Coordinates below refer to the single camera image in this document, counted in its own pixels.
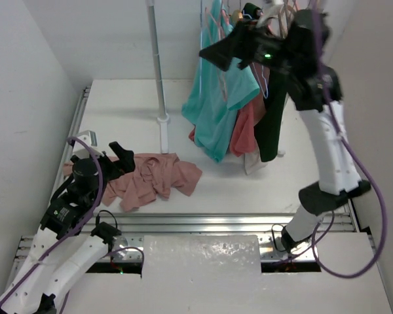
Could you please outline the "pink t shirt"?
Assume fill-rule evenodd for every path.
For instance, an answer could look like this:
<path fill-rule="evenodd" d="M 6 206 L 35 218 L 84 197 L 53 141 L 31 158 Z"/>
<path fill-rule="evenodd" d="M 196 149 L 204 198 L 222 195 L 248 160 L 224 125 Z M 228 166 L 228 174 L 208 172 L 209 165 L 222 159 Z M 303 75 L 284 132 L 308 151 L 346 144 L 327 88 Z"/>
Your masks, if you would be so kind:
<path fill-rule="evenodd" d="M 190 196 L 202 176 L 196 164 L 180 160 L 177 154 L 136 154 L 136 168 L 133 172 L 109 181 L 102 197 L 102 203 L 109 207 L 117 198 L 124 212 L 139 209 L 158 197 L 170 198 L 175 188 Z"/>

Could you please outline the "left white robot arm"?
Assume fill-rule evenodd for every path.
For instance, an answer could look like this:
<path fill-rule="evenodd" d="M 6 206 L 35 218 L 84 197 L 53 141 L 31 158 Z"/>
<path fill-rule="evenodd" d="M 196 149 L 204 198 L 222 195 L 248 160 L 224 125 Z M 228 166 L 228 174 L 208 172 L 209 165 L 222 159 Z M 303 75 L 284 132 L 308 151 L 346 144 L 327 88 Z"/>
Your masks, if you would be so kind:
<path fill-rule="evenodd" d="M 22 267 L 0 296 L 0 313 L 55 313 L 63 295 L 101 257 L 111 254 L 121 231 L 100 222 L 68 258 L 61 258 L 92 218 L 108 182 L 135 170 L 134 153 L 110 143 L 117 159 L 85 146 L 71 157 L 71 174 L 54 192 Z"/>

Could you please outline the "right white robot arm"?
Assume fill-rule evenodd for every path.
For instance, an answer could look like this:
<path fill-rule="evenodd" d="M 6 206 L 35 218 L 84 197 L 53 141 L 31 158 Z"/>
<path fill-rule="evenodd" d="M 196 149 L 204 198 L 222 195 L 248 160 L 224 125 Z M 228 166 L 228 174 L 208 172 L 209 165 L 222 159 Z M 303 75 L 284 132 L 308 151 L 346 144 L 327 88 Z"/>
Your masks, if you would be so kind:
<path fill-rule="evenodd" d="M 308 130 L 319 179 L 299 191 L 300 206 L 281 231 L 278 251 L 290 252 L 308 240 L 324 213 L 370 189 L 343 143 L 346 133 L 338 76 L 320 59 L 329 35 L 326 13 L 303 9 L 295 13 L 284 38 L 274 36 L 258 21 L 242 20 L 224 39 L 199 52 L 222 71 L 252 64 L 269 70 L 267 112 L 255 128 L 263 161 L 274 158 L 265 147 L 272 143 L 272 125 L 282 120 L 280 100 L 289 97 L 293 101 Z"/>

